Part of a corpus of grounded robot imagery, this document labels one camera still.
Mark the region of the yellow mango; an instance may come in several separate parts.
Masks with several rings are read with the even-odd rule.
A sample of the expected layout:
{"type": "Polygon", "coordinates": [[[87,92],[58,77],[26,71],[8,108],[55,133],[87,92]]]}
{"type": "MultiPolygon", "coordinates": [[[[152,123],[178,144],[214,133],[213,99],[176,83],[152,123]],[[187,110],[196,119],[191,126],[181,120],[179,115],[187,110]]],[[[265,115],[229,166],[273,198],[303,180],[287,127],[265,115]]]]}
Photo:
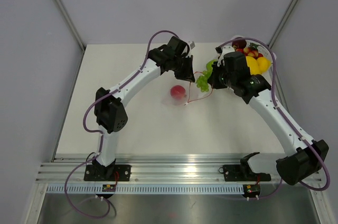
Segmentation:
{"type": "Polygon", "coordinates": [[[255,58],[246,56],[246,62],[247,62],[247,66],[249,67],[251,75],[261,74],[261,70],[255,58]]]}

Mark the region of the green cabbage-like vegetable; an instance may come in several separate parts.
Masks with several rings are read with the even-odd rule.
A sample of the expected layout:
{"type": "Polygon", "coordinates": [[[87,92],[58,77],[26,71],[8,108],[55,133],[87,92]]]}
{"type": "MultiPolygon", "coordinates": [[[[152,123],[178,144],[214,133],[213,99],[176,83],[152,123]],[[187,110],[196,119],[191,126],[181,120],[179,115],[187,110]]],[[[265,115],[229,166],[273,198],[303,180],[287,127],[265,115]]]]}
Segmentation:
{"type": "Polygon", "coordinates": [[[214,63],[218,63],[218,60],[211,60],[206,64],[206,70],[207,72],[210,72],[213,70],[214,63]]]}

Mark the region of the green grape bunch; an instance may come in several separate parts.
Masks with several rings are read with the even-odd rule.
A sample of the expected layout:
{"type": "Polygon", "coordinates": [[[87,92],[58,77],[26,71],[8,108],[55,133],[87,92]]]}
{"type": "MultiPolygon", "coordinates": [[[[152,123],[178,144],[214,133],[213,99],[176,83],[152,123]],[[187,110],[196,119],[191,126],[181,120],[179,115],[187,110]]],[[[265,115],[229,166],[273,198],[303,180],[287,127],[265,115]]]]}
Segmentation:
{"type": "Polygon", "coordinates": [[[196,86],[201,90],[201,92],[209,91],[208,78],[211,75],[208,71],[199,72],[199,77],[196,80],[196,86]]]}

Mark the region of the clear zip bag orange zipper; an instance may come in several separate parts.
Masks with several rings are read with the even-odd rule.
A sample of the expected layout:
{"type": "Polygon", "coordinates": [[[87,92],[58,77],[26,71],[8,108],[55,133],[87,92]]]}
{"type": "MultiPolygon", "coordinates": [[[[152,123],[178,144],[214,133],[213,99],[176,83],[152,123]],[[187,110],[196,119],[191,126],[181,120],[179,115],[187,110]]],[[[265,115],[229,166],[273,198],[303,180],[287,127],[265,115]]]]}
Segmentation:
{"type": "Polygon", "coordinates": [[[209,84],[207,88],[200,87],[198,79],[204,76],[203,72],[194,72],[196,82],[175,80],[163,90],[161,104],[169,107],[186,106],[192,102],[203,100],[213,93],[209,84]]]}

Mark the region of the red apple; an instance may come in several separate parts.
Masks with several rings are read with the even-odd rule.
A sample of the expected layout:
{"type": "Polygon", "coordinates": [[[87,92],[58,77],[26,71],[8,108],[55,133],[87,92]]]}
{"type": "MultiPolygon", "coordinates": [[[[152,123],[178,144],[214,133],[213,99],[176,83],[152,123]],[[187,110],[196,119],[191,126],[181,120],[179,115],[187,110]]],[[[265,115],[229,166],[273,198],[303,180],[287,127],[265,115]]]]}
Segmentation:
{"type": "Polygon", "coordinates": [[[170,95],[173,99],[181,100],[186,96],[186,90],[181,85],[175,85],[170,89],[170,95]]]}

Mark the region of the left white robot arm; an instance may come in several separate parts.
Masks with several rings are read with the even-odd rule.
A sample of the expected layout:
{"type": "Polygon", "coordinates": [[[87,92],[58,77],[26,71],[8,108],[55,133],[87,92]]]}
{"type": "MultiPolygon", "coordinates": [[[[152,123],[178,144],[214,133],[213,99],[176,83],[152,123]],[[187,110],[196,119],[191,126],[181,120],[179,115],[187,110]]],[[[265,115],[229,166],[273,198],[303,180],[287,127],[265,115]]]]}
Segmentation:
{"type": "Polygon", "coordinates": [[[165,72],[173,71],[176,79],[194,82],[193,48],[193,42],[184,42],[173,36],[168,44],[147,49],[145,60],[128,78],[110,89],[97,90],[94,115],[100,140],[96,156],[87,163],[85,181],[118,179],[116,149],[119,132],[128,122],[126,106],[148,83],[165,72]]]}

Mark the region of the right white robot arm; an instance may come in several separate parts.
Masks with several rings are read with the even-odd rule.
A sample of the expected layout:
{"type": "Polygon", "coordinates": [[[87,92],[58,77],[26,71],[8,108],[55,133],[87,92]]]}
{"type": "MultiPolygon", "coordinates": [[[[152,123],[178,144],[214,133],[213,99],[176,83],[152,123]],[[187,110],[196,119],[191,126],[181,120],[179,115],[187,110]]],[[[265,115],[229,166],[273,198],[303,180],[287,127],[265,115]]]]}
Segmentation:
{"type": "Polygon", "coordinates": [[[329,150],[327,143],[316,141],[301,130],[279,105],[268,81],[260,74],[251,75],[243,53],[220,55],[212,64],[208,83],[214,89],[232,89],[261,116],[284,150],[280,158],[259,152],[243,157],[239,171],[244,179],[251,180],[260,173],[278,174],[287,184],[295,185],[324,167],[329,150]]]}

